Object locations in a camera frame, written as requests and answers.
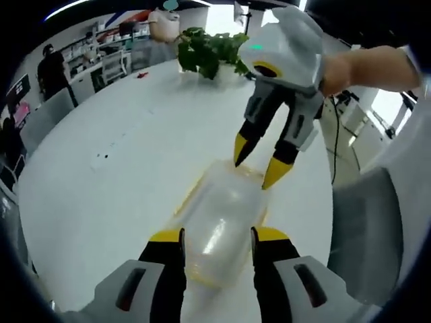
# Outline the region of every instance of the human hand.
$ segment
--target human hand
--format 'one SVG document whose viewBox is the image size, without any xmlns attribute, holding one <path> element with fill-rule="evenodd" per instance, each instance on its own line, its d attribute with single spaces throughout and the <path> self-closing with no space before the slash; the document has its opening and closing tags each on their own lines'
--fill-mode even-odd
<svg viewBox="0 0 431 323">
<path fill-rule="evenodd" d="M 352 84 L 352 68 L 341 55 L 324 57 L 325 72 L 320 86 L 322 94 L 332 96 Z"/>
</svg>

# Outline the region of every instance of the clear plastic box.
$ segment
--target clear plastic box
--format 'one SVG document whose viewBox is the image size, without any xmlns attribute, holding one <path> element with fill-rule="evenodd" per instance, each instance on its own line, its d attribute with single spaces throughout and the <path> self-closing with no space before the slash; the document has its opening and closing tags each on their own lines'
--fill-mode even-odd
<svg viewBox="0 0 431 323">
<path fill-rule="evenodd" d="M 167 229 L 185 229 L 186 275 L 211 287 L 231 285 L 251 251 L 251 227 L 262 225 L 269 191 L 263 175 L 231 161 L 215 161 Z"/>
</svg>

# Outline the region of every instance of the round table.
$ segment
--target round table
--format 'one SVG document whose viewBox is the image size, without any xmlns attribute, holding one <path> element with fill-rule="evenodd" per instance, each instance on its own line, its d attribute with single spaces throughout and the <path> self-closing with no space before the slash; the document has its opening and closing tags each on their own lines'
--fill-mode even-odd
<svg viewBox="0 0 431 323">
<path fill-rule="evenodd" d="M 86 305 L 103 278 L 139 257 L 205 169 L 216 159 L 232 159 L 254 82 L 238 78 L 218 88 L 179 73 L 176 61 L 146 71 L 144 78 L 132 74 L 79 105 L 48 134 L 20 176 L 26 243 L 61 311 Z M 245 165 L 265 172 L 287 113 L 286 106 L 279 109 Z M 320 133 L 312 145 L 273 186 L 265 225 L 286 232 L 301 255 L 327 264 L 332 186 L 316 125 Z M 223 294 L 212 309 L 216 321 L 260 322 L 251 260 Z"/>
</svg>

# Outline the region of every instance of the window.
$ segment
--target window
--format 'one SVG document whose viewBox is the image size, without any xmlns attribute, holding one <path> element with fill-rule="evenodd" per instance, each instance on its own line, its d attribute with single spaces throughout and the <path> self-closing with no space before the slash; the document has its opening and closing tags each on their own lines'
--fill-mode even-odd
<svg viewBox="0 0 431 323">
<path fill-rule="evenodd" d="M 392 125 L 402 105 L 403 98 L 399 93 L 380 89 L 371 107 L 388 125 Z"/>
<path fill-rule="evenodd" d="M 399 124 L 398 128 L 395 130 L 395 134 L 398 135 L 399 132 L 401 131 L 401 129 L 404 127 L 405 123 L 407 122 L 407 120 L 410 119 L 411 116 L 411 111 L 407 109 L 407 111 L 404 114 L 404 118 L 403 120 L 401 120 L 401 123 Z"/>
<path fill-rule="evenodd" d="M 263 13 L 261 26 L 264 26 L 268 23 L 274 24 L 277 22 L 278 22 L 278 19 L 276 17 L 274 17 L 272 10 L 270 10 L 270 9 L 265 10 L 265 12 Z"/>
<path fill-rule="evenodd" d="M 242 5 L 244 14 L 248 13 L 248 7 Z M 212 5 L 208 8 L 207 25 L 205 31 L 214 36 L 228 32 L 231 36 L 245 31 L 244 25 L 234 21 L 234 5 Z"/>
</svg>

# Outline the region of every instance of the black cable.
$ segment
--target black cable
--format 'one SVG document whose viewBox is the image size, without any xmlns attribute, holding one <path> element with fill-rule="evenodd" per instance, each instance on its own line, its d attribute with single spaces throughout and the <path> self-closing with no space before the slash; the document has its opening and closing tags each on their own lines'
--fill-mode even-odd
<svg viewBox="0 0 431 323">
<path fill-rule="evenodd" d="M 337 147 L 338 147 L 338 134 L 339 134 L 339 115 L 337 111 L 337 104 L 335 104 L 334 98 L 330 97 L 332 105 L 334 105 L 335 116 L 337 117 L 337 134 L 335 135 L 335 147 L 334 147 L 334 173 L 332 175 L 331 184 L 334 185 L 335 175 L 337 173 Z"/>
</svg>

